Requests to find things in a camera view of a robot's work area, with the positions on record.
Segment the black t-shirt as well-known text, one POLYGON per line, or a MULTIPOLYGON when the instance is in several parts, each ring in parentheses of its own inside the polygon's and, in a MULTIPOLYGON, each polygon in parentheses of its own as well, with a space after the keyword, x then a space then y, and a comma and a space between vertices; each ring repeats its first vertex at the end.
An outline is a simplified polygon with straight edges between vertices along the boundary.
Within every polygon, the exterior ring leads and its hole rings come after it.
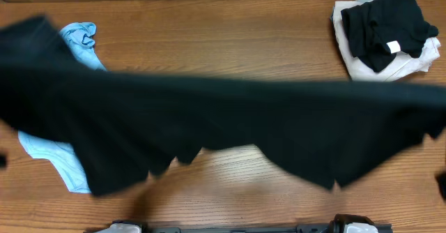
POLYGON ((44 16, 1 30, 1 118, 72 145, 95 196, 159 176, 201 149, 253 144, 283 170, 347 186, 437 137, 445 89, 380 82, 257 82, 93 70, 44 16))

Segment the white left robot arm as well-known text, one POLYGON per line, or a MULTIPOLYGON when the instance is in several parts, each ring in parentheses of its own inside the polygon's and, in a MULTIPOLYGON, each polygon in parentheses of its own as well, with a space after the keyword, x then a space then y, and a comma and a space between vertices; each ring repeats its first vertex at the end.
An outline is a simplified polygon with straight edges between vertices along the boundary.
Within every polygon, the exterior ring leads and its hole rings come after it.
POLYGON ((144 224, 132 221, 117 220, 114 221, 108 228, 96 231, 94 233, 142 233, 144 231, 144 224))

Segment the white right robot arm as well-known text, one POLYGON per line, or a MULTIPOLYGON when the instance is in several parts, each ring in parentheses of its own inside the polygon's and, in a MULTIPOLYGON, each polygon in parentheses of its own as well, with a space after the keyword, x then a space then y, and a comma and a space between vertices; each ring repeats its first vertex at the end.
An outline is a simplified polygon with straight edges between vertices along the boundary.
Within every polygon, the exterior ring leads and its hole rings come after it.
POLYGON ((446 201, 446 172, 443 171, 436 175, 436 181, 441 197, 446 201))

